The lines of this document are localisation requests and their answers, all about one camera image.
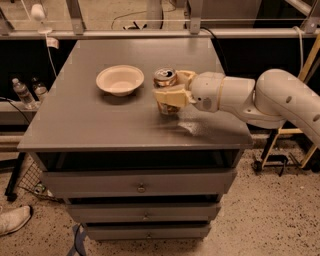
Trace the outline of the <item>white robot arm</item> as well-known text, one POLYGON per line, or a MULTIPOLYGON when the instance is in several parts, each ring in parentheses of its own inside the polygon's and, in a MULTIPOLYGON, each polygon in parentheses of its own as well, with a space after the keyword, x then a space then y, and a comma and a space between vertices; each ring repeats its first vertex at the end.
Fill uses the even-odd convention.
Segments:
POLYGON ((320 96, 289 72, 270 69, 256 80, 217 72, 182 71, 180 76, 178 84, 153 91, 158 102, 228 112, 265 129, 278 129, 289 121, 320 147, 320 96))

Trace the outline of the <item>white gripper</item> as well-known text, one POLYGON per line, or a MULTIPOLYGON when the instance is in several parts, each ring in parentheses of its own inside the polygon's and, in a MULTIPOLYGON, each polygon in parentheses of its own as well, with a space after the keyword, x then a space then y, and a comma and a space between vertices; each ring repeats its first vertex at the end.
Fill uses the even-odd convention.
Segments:
POLYGON ((176 74, 178 85, 153 90, 159 103, 175 107, 193 104, 200 111, 212 113, 218 110, 218 93, 225 78, 223 73, 204 72, 197 75, 194 71, 178 70, 176 74))

